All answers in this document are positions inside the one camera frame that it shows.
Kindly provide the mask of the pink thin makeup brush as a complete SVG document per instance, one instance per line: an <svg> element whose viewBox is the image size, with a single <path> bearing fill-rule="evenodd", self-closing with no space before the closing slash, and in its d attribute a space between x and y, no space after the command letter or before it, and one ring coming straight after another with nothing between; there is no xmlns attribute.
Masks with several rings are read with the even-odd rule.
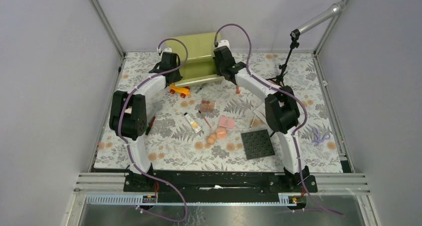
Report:
<svg viewBox="0 0 422 226"><path fill-rule="evenodd" d="M205 116L203 115L203 113L200 111L200 110L198 110L198 112L199 112L199 114L200 114L200 116L202 117L202 119L206 122L206 124L209 126L209 128L210 129L212 129L212 126L211 126L211 124L208 122L208 120L205 118Z"/></svg>

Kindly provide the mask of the orange beauty blender sponge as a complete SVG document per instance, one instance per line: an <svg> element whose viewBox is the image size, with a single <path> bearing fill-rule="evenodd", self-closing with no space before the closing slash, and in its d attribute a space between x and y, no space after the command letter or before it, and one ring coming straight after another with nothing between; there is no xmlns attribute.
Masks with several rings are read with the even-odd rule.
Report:
<svg viewBox="0 0 422 226"><path fill-rule="evenodd" d="M208 137L207 137L207 144L209 145L214 145L216 142L216 134L215 133L211 133Z"/></svg>

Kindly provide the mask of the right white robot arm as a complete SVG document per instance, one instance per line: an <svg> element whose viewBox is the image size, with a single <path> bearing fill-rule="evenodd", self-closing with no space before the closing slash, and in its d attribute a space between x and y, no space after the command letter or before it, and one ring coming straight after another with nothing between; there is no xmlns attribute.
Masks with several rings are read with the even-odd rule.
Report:
<svg viewBox="0 0 422 226"><path fill-rule="evenodd" d="M299 129L299 100L289 86L277 87L256 75L243 62L235 61L231 50L221 45L213 50L217 74L250 91L265 105L267 125L276 133L282 149L284 171L289 172L285 179L288 190L298 192L305 186L303 176L309 169L301 159L297 131Z"/></svg>

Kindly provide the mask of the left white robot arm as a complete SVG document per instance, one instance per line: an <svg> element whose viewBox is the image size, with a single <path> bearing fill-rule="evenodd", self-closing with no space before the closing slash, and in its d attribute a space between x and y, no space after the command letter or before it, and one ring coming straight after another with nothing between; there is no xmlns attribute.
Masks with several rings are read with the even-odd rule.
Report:
<svg viewBox="0 0 422 226"><path fill-rule="evenodd" d="M161 61L150 71L145 80L131 92L116 91L112 97L109 127L124 142L128 157L129 169L139 174L135 185L144 192L154 187L152 163L148 158L144 143L147 125L146 101L170 84L182 79L179 69L187 62L187 57L181 61L178 54L164 51Z"/></svg>

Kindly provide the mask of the green drawer cabinet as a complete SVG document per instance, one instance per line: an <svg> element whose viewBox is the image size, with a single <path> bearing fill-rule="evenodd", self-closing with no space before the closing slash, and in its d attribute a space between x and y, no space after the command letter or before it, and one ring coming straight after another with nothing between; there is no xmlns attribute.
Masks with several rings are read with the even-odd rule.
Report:
<svg viewBox="0 0 422 226"><path fill-rule="evenodd" d="M176 39L185 44L188 57L186 57L185 48L179 42L174 40L165 42L166 48L171 48L172 52L178 54L181 62L187 59L186 64L179 69L181 80L174 82L177 87L223 80L223 77L217 74L213 59L214 37L214 32L176 36Z"/></svg>

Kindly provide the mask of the yellow toy car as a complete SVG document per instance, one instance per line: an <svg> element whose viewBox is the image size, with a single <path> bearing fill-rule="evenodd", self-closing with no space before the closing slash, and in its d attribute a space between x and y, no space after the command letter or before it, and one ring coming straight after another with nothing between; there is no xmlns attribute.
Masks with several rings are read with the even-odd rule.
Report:
<svg viewBox="0 0 422 226"><path fill-rule="evenodd" d="M175 84L171 84L169 88L170 88L169 92L173 95L179 94L180 97L182 98L186 98L188 95L190 95L189 87L177 87Z"/></svg>

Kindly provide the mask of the pink square compact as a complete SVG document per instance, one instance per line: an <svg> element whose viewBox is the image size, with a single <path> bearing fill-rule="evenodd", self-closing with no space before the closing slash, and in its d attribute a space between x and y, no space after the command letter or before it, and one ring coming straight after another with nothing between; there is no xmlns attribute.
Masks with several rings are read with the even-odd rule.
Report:
<svg viewBox="0 0 422 226"><path fill-rule="evenodd" d="M222 115L219 119L218 126L228 129L234 129L235 119Z"/></svg>

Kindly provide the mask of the white eyebrow stencil card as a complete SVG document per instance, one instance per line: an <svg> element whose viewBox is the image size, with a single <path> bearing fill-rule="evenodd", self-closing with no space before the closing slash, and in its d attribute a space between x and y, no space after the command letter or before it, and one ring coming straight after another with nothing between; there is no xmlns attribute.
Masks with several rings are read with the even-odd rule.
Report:
<svg viewBox="0 0 422 226"><path fill-rule="evenodd" d="M255 115L263 121L265 124L267 124L266 121L266 114L265 114L265 104L262 103L260 106L258 106L254 111Z"/></svg>

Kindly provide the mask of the red brown eyeliner pencil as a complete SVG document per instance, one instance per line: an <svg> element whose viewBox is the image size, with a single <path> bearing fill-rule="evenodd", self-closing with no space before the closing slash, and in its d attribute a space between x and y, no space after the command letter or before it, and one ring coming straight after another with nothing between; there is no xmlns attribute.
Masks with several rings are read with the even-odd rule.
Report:
<svg viewBox="0 0 422 226"><path fill-rule="evenodd" d="M145 135L148 135L148 134L149 134L149 132L151 131L151 128L152 128L152 126L153 126L153 123L154 123L155 119L156 119L156 116L153 116L153 117L151 118L151 120L149 121L149 124L148 124L148 127L147 127L147 129L146 129Z"/></svg>

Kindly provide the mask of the white cream tube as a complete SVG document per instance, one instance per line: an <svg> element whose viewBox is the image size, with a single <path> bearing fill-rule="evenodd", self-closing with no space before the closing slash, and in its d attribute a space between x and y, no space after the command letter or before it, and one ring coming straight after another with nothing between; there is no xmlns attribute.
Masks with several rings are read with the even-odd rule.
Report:
<svg viewBox="0 0 422 226"><path fill-rule="evenodd" d="M192 130L194 131L194 133L199 133L199 132L202 131L201 126L197 123L197 121L192 116L190 116L188 113L184 113L183 116L185 117L185 119L189 123L189 125L192 128Z"/></svg>

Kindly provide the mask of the black tripod stand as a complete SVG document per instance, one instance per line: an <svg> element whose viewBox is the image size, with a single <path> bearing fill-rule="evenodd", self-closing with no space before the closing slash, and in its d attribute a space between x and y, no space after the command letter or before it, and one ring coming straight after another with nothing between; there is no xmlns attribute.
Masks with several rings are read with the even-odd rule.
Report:
<svg viewBox="0 0 422 226"><path fill-rule="evenodd" d="M299 42L298 42L298 39L299 39L299 36L300 36L300 31L298 30L298 29L295 29L295 30L293 30L291 33L290 33L290 37L291 37L291 44L290 44L290 50L289 50L289 52L288 52L288 55L287 55L287 57L286 57L286 60L285 60L285 62L284 62L284 64L282 64L282 65L279 65L279 69L281 70L281 72L280 72L280 74L278 74L277 76L275 76L275 77L273 77L273 78L269 78L269 79L266 79L267 81L269 81L269 82L271 82L271 83L274 83L274 84L276 84L276 85L278 85L278 86L281 86L281 87L283 87L285 84L284 84L284 76L285 76L285 74L286 74L286 70L287 70L287 65L288 65L288 61L289 61L289 59L290 59L290 56L291 56L291 54L292 54L292 51L295 49L295 48L298 48L299 47Z"/></svg>

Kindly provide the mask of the black perforated square plate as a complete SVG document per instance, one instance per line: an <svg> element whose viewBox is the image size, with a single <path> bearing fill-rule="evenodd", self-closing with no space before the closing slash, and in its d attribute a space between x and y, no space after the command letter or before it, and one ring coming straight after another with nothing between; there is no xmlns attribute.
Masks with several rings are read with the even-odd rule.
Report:
<svg viewBox="0 0 422 226"><path fill-rule="evenodd" d="M270 134L266 129L244 132L241 134L241 140L248 160L275 155Z"/></svg>

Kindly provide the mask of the silver metal pole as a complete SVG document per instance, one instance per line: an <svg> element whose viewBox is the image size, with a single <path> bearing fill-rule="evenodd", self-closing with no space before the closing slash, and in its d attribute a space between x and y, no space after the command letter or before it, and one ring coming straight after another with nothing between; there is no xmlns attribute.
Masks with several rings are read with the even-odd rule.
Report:
<svg viewBox="0 0 422 226"><path fill-rule="evenodd" d="M298 28L294 29L291 32L292 37L299 37L302 34L308 32L309 30L315 28L316 26L320 25L321 23L334 18L340 15L346 8L346 4L343 1L334 3L331 5L326 11L322 12L318 16L312 18L311 20L307 21L306 23L302 24Z"/></svg>

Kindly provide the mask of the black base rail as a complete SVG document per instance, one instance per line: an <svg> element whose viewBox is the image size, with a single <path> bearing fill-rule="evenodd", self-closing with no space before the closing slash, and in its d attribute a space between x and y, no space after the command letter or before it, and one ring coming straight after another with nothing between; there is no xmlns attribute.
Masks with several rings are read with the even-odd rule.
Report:
<svg viewBox="0 0 422 226"><path fill-rule="evenodd" d="M200 188L220 186L227 189L258 189L265 193L310 193L318 191L316 178L309 170L303 172L302 181L299 174L291 173L256 173L256 172L218 172L218 171L170 171L150 170L151 177L127 171L125 175L125 192L153 192L174 193L175 191L165 182L170 182L182 193L198 191Z"/></svg>

